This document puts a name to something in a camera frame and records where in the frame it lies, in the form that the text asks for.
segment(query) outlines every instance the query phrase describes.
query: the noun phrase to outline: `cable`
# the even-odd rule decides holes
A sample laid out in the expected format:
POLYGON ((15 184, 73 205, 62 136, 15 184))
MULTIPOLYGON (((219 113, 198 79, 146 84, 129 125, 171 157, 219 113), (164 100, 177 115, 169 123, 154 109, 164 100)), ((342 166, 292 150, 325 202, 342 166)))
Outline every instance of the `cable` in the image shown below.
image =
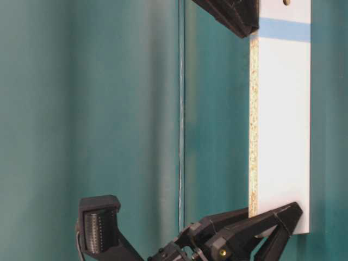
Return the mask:
POLYGON ((80 246, 80 231, 76 232, 76 247, 78 251, 78 256, 80 258, 80 261, 85 261, 85 257, 83 256, 83 253, 81 252, 81 246, 80 246))

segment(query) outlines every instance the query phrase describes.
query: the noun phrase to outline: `vertical seam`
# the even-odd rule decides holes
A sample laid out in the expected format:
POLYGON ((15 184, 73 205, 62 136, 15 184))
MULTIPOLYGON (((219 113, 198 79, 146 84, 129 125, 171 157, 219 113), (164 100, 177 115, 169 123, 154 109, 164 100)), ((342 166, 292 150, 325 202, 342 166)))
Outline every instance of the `vertical seam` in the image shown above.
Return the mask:
POLYGON ((179 10, 179 232, 185 224, 185 0, 179 10))

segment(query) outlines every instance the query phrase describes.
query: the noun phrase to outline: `black robotic arm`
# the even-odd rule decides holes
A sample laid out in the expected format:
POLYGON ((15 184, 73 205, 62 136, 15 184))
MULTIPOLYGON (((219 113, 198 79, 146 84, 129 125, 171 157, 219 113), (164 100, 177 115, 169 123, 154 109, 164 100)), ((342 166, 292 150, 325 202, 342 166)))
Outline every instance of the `black robotic arm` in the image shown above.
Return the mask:
MULTIPOLYGON (((87 254, 100 261, 141 261, 117 226, 121 205, 115 196, 83 198, 79 206, 77 246, 81 260, 87 254)), ((278 261, 302 210, 296 202, 248 218, 248 209, 206 216, 185 228, 148 261, 247 261, 261 242, 258 235, 274 230, 255 255, 256 261, 278 261)))

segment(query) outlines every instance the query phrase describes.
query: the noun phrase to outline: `teal wall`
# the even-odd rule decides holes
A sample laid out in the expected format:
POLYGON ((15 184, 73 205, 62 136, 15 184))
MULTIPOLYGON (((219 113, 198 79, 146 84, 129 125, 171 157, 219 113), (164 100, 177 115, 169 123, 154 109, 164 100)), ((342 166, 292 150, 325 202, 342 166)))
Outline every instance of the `teal wall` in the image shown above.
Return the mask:
POLYGON ((178 4, 0 2, 0 260, 77 260, 84 196, 147 257, 178 233, 178 4))
MULTIPOLYGON (((247 205, 248 39, 184 7, 188 223, 247 205)), ((348 4, 312 10, 312 232, 283 261, 348 257, 348 4)), ((177 234, 178 17, 173 0, 0 2, 0 260, 77 260, 84 196, 120 198, 143 257, 177 234)))
POLYGON ((0 260, 68 260, 67 1, 0 2, 0 260))
POLYGON ((71 10, 71 211, 81 197, 117 195, 120 229, 147 257, 178 234, 178 4, 71 10))
POLYGON ((185 1, 185 221, 248 202, 249 40, 185 1))

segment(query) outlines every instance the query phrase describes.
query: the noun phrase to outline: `blue tape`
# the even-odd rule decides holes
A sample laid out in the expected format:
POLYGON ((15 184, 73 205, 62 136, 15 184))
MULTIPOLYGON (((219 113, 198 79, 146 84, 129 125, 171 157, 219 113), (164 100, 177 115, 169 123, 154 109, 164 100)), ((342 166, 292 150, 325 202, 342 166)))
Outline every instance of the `blue tape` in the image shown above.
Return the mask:
POLYGON ((259 37, 298 42, 310 42, 310 24, 260 18, 259 37))

